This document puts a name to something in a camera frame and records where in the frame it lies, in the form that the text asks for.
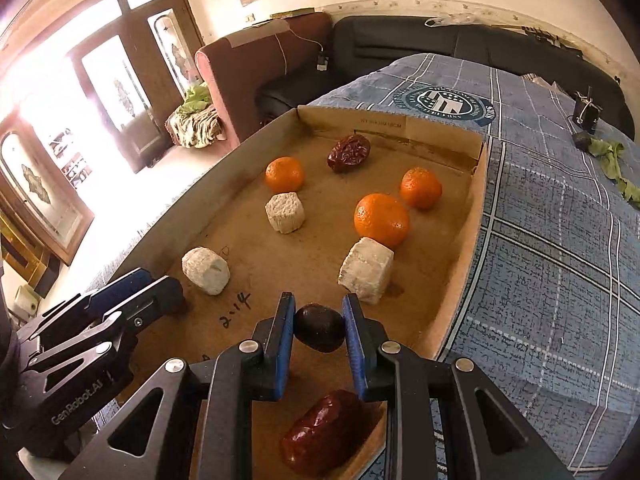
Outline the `green leafy vegetable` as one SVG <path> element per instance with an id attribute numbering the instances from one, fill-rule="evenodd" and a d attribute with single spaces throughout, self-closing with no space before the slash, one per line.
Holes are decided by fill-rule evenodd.
<path id="1" fill-rule="evenodd" d="M 588 148 L 590 155 L 598 160 L 605 177 L 616 184 L 626 202 L 630 203 L 634 208 L 639 208 L 639 187 L 625 178 L 620 169 L 620 156 L 624 151 L 625 148 L 620 142 L 610 142 L 597 138 L 591 139 Z"/>

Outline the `blue plaid tablecloth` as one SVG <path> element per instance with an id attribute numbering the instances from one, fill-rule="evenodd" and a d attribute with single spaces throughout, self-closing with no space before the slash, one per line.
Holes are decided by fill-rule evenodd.
<path id="1" fill-rule="evenodd" d="M 639 474 L 639 213 L 574 145 L 572 101 L 417 54 L 316 107 L 478 133 L 489 158 L 470 273 L 442 348 L 474 361 L 578 479 Z"/>

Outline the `black device with antenna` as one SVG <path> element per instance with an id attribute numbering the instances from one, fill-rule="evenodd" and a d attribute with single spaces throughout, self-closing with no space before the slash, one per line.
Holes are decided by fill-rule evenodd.
<path id="1" fill-rule="evenodd" d="M 593 134 L 596 132 L 598 120 L 601 116 L 602 108 L 594 102 L 591 95 L 591 87 L 588 87 L 587 93 L 576 93 L 576 100 L 572 121 L 586 133 Z"/>

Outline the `cardboard box tray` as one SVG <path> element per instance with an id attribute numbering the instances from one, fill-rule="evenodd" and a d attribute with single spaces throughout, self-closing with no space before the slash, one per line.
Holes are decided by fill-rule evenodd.
<path id="1" fill-rule="evenodd" d="M 370 155 L 354 170 L 336 174 L 326 162 L 329 152 L 354 133 L 370 141 Z M 296 193 L 306 220 L 280 234 L 265 212 L 276 195 L 265 170 L 286 156 L 303 166 L 305 181 Z M 119 260 L 118 273 L 143 268 L 181 278 L 183 255 L 206 247 L 223 256 L 231 272 L 215 297 L 185 284 L 186 313 L 165 316 L 141 334 L 132 358 L 134 383 L 143 384 L 169 358 L 218 356 L 273 315 L 284 292 L 292 292 L 299 306 L 315 302 L 338 309 L 345 293 L 338 271 L 359 238 L 358 202 L 372 193 L 397 196 L 402 177 L 414 167 L 437 177 L 442 197 L 430 210 L 411 211 L 390 284 L 363 311 L 393 340 L 434 358 L 470 273 L 488 158 L 478 133 L 414 116 L 316 106 L 282 115 L 204 174 Z"/>

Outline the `small orange mandarin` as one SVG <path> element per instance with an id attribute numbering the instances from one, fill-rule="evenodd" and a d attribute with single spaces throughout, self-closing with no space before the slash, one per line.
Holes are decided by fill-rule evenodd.
<path id="1" fill-rule="evenodd" d="M 430 170 L 414 167 L 402 177 L 399 193 L 410 207 L 427 210 L 442 197 L 442 184 Z"/>

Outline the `small black adapter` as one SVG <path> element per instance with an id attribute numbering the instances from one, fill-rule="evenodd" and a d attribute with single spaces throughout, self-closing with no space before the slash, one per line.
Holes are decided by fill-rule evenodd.
<path id="1" fill-rule="evenodd" d="M 575 132 L 572 134 L 572 139 L 573 139 L 574 145 L 576 146 L 576 148 L 578 148 L 578 150 L 581 150 L 585 153 L 589 152 L 590 145 L 592 142 L 591 134 L 586 133 L 585 131 Z"/>

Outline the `large orange mandarin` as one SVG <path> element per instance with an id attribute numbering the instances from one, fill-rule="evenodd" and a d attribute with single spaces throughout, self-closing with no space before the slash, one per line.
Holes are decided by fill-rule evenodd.
<path id="1" fill-rule="evenodd" d="M 407 237 L 410 217 L 395 197 L 383 193 L 364 196 L 354 211 L 354 227 L 361 237 L 369 237 L 394 249 Z"/>

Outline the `large wrinkled red date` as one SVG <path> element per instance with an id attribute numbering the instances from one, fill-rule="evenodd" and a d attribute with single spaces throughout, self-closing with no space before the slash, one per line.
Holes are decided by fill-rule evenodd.
<path id="1" fill-rule="evenodd" d="M 349 172 L 363 164 L 370 155 L 371 143 L 361 134 L 341 138 L 329 152 L 326 162 L 336 174 Z"/>

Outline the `dark plum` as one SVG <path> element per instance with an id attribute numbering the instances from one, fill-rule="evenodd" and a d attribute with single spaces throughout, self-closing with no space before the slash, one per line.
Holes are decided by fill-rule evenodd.
<path id="1" fill-rule="evenodd" d="M 346 334 L 343 315 L 322 304 L 306 304 L 298 309 L 293 318 L 293 330 L 302 344 L 322 353 L 340 348 Z"/>

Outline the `glossy dark red fruit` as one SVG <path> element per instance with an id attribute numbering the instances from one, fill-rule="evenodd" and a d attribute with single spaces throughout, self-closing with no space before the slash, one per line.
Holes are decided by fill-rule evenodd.
<path id="1" fill-rule="evenodd" d="M 341 467 L 366 440 L 367 410 L 355 393 L 322 396 L 280 440 L 282 463 L 296 474 L 319 478 Z"/>

